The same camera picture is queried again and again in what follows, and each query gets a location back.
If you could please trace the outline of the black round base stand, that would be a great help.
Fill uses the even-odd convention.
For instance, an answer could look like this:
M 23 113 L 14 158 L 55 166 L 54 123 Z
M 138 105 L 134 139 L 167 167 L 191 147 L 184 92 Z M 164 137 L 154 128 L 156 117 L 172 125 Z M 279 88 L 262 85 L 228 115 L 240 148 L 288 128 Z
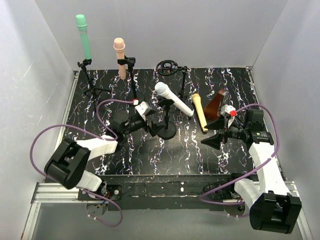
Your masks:
M 170 110 L 171 105 L 174 103 L 172 99 L 166 99 L 166 98 L 159 98 L 158 99 L 158 105 L 163 108 L 165 115 L 164 115 L 164 124 L 165 127 L 162 128 L 158 132 L 158 136 L 163 140 L 170 140 L 175 137 L 177 133 L 177 127 L 176 125 L 170 121 Z
M 118 63 L 118 67 L 119 67 L 119 75 L 120 78 L 122 80 L 126 79 L 126 68 L 125 65 L 127 65 L 128 67 L 128 71 L 129 71 L 129 76 L 130 76 L 130 82 L 131 82 L 131 90 L 132 90 L 132 94 L 133 94 L 133 99 L 137 100 L 138 96 L 137 96 L 137 88 L 136 88 L 136 82 L 134 80 L 134 66 L 136 63 L 136 58 L 135 57 L 126 57 L 124 56 L 124 59 L 118 59 L 117 60 Z

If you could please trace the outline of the white microphone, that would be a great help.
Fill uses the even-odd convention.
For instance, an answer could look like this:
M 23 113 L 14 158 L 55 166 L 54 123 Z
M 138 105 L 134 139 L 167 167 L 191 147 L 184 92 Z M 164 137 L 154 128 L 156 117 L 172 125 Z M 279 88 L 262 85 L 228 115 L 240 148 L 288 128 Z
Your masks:
M 167 100 L 172 100 L 173 104 L 188 117 L 192 117 L 194 111 L 191 110 L 177 95 L 175 95 L 169 88 L 169 86 L 163 82 L 155 84 L 154 90 L 157 94 Z

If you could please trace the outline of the yellow microphone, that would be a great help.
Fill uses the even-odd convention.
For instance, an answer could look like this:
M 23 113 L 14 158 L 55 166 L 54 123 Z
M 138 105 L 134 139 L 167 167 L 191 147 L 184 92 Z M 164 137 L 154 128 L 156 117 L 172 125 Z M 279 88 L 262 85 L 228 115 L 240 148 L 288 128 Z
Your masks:
M 194 93 L 192 95 L 192 102 L 193 102 L 195 109 L 196 109 L 196 112 L 197 112 L 200 127 L 204 133 L 207 133 L 208 132 L 208 129 L 206 128 L 207 121 L 206 121 L 206 117 L 204 114 L 204 110 L 203 110 L 203 106 L 202 106 L 202 102 L 201 102 L 201 97 L 198 93 Z

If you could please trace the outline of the black tripod clip stand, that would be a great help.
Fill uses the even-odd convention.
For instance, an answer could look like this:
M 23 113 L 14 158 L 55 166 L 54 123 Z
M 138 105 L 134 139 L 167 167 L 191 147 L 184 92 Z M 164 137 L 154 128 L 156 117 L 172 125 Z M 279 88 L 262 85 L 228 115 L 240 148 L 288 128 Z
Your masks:
M 111 93 L 112 91 L 110 89 L 104 89 L 96 87 L 94 84 L 94 79 L 89 76 L 87 73 L 87 66 L 92 63 L 91 59 L 84 59 L 82 62 L 78 62 L 77 65 L 81 70 L 84 72 L 87 83 L 88 83 L 88 89 L 83 92 L 83 94 L 88 97 L 91 96 L 93 101 L 96 101 L 98 97 L 101 95 L 102 92 Z

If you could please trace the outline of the pink microphone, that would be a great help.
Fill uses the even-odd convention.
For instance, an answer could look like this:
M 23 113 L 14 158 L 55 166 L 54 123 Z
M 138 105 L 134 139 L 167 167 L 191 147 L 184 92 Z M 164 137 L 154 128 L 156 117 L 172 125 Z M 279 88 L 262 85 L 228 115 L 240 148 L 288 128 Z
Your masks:
M 125 46 L 126 46 L 125 42 L 121 37 L 117 37 L 114 39 L 113 48 L 115 49 L 117 60 L 125 59 Z M 126 79 L 125 65 L 118 64 L 118 70 L 119 70 L 118 72 L 119 72 L 120 78 L 122 80 L 125 80 Z

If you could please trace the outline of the green microphone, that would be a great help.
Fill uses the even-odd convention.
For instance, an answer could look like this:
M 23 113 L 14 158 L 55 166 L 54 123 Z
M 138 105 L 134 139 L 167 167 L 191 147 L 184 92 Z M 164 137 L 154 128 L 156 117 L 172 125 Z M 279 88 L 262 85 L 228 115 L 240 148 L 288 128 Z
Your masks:
M 76 26 L 79 31 L 83 52 L 84 52 L 84 58 L 86 60 L 92 59 L 92 53 L 91 53 L 91 47 L 90 47 L 90 41 L 89 41 L 89 35 L 88 35 L 88 24 L 86 17 L 83 14 L 77 14 L 75 17 L 76 20 Z

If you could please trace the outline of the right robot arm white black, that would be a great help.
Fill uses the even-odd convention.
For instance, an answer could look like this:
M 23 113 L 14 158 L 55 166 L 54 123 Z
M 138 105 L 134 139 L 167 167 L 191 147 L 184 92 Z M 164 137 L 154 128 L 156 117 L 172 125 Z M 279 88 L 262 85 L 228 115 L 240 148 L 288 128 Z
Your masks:
M 235 192 L 249 208 L 249 221 L 254 230 L 281 234 L 292 233 L 302 209 L 298 196 L 292 196 L 279 170 L 276 154 L 280 142 L 265 130 L 264 111 L 257 104 L 249 104 L 245 110 L 244 126 L 234 123 L 238 111 L 231 105 L 224 105 L 220 118 L 206 126 L 217 133 L 202 140 L 202 143 L 219 149 L 228 139 L 243 141 L 252 157 L 255 169 L 240 175 L 231 176 L 230 181 L 217 186 L 205 196 L 224 188 Z

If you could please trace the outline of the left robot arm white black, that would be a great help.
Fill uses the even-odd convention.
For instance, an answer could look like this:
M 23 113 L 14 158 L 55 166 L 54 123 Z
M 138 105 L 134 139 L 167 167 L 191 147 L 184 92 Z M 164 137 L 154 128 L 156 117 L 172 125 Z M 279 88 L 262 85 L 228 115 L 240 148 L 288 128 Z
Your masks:
M 120 111 L 109 125 L 109 128 L 117 134 L 117 140 L 106 134 L 101 138 L 79 141 L 66 138 L 61 141 L 45 165 L 44 172 L 66 189 L 77 187 L 104 195 L 106 184 L 98 175 L 86 170 L 87 162 L 119 151 L 124 146 L 127 135 L 135 131 L 143 129 L 154 137 L 165 126 L 164 123 L 153 121 L 148 123 L 147 118 L 140 116 L 139 113 L 129 116 L 126 112 Z

